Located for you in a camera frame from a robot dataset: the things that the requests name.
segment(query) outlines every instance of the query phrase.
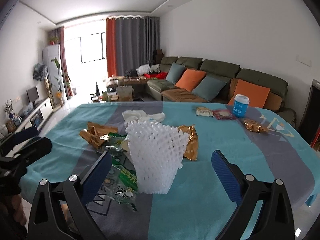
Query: monitor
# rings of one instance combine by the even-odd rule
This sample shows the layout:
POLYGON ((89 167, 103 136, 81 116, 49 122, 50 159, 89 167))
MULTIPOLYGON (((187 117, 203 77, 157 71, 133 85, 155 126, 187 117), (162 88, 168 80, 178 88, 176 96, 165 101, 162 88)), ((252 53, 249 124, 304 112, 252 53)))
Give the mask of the monitor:
POLYGON ((33 87, 27 91, 29 102, 35 104, 35 101, 39 98, 37 87, 33 87))

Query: orange foil wrapper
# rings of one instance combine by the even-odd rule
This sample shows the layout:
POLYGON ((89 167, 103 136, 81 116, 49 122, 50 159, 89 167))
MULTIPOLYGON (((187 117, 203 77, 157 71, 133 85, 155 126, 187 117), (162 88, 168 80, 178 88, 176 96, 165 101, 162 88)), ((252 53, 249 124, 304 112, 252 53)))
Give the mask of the orange foil wrapper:
POLYGON ((189 134, 189 142, 183 156, 191 161, 196 161, 198 156, 198 135, 196 133, 195 125, 192 126, 179 126, 178 130, 182 130, 189 134))
POLYGON ((94 148, 98 149, 106 140, 110 132, 117 133, 118 128, 88 122, 88 129, 81 130, 79 135, 94 148))
POLYGON ((263 133, 269 132, 268 127, 251 119, 242 119, 244 126, 251 132, 263 133))

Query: recessed light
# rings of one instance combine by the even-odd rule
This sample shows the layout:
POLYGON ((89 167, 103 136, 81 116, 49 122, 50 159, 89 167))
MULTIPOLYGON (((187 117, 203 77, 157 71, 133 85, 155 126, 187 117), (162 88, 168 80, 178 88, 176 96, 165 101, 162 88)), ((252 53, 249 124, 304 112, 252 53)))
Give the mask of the recessed light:
POLYGON ((295 236, 298 237, 301 233, 301 230, 300 228, 297 228, 296 232, 295 232, 295 236))

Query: gray curtain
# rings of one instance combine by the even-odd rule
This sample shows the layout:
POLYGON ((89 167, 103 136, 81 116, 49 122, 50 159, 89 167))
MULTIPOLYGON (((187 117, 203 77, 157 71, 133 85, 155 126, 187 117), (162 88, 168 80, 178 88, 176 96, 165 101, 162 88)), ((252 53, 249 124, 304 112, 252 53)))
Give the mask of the gray curtain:
POLYGON ((118 75, 153 62, 153 51, 160 48, 158 17, 116 19, 116 63, 118 75))

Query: white cup lid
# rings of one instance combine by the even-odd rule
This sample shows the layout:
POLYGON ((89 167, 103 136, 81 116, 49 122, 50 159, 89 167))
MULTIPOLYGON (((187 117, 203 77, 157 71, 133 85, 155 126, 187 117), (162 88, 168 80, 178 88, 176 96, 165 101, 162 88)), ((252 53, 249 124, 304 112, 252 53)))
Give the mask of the white cup lid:
POLYGON ((248 105, 249 104, 249 98, 244 96, 244 95, 240 95, 240 94, 237 94, 235 96, 235 101, 241 103, 241 104, 245 104, 245 105, 248 105))

